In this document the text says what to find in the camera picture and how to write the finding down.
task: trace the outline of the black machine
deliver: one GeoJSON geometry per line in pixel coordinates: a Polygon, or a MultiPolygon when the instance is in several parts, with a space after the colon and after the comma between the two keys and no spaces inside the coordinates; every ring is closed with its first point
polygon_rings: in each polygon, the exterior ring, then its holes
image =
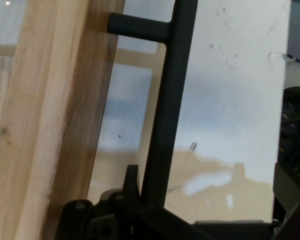
{"type": "Polygon", "coordinates": [[[284,160],[275,167],[273,192],[284,221],[196,222],[164,209],[198,0],[176,0],[171,22],[112,13],[108,31],[166,44],[159,97],[141,193],[138,166],[127,168],[121,190],[67,203],[55,240],[300,240],[300,174],[284,160]]]}

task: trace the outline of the dirty white wall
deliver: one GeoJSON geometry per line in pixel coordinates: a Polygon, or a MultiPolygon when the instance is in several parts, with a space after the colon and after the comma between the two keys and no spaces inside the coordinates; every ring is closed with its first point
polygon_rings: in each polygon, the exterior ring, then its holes
{"type": "MultiPolygon", "coordinates": [[[[169,21],[173,4],[126,0],[124,13],[169,21]]],[[[289,0],[199,0],[165,205],[189,222],[271,219],[289,15],[289,0]]],[[[121,187],[127,164],[143,174],[164,53],[119,38],[94,202],[121,187]]]]}

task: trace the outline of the black metal handle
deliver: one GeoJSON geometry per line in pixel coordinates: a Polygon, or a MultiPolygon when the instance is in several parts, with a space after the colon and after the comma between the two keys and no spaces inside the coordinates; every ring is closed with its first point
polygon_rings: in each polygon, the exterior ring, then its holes
{"type": "Polygon", "coordinates": [[[176,0],[171,22],[112,13],[108,32],[166,45],[141,200],[164,206],[198,0],[176,0]]]}

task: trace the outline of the wood grain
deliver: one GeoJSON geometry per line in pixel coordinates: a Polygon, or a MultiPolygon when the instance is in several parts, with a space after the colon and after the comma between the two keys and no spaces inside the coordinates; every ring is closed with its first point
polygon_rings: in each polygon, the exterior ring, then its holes
{"type": "Polygon", "coordinates": [[[28,1],[0,117],[0,240],[53,239],[62,205],[87,195],[123,6],[28,1]]]}
{"type": "Polygon", "coordinates": [[[66,202],[88,196],[118,40],[106,34],[108,18],[123,7],[124,0],[90,2],[43,239],[53,239],[66,202]]]}

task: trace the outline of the black plastic part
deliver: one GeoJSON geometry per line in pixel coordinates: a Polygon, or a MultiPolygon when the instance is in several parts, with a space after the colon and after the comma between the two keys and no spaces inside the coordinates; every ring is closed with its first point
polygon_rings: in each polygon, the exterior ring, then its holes
{"type": "Polygon", "coordinates": [[[71,201],[64,205],[55,240],[83,240],[94,205],[88,200],[71,201]]]}
{"type": "Polygon", "coordinates": [[[275,226],[264,222],[204,222],[193,225],[217,240],[271,240],[275,226]]]}
{"type": "Polygon", "coordinates": [[[286,212],[285,208],[275,197],[274,201],[273,201],[272,219],[277,219],[278,221],[283,223],[283,221],[285,220],[286,214],[287,214],[287,212],[286,212]]]}
{"type": "Polygon", "coordinates": [[[214,240],[205,232],[159,206],[147,206],[123,192],[109,198],[115,214],[142,229],[134,239],[214,240]]]}
{"type": "Polygon", "coordinates": [[[141,17],[111,13],[108,32],[126,37],[166,43],[169,36],[168,22],[149,20],[141,17]]]}
{"type": "Polygon", "coordinates": [[[122,234],[116,216],[108,214],[89,221],[84,240],[118,240],[122,234]]]}
{"type": "Polygon", "coordinates": [[[287,213],[300,203],[300,176],[282,160],[275,165],[273,192],[287,213]]]}
{"type": "Polygon", "coordinates": [[[197,0],[174,5],[141,190],[146,204],[165,205],[197,6],[197,0]]]}
{"type": "Polygon", "coordinates": [[[126,195],[139,199],[138,165],[129,165],[127,167],[122,191],[126,195]]]}
{"type": "Polygon", "coordinates": [[[176,0],[171,22],[112,13],[108,32],[166,44],[160,90],[141,190],[146,204],[165,205],[198,0],[176,0]]]}

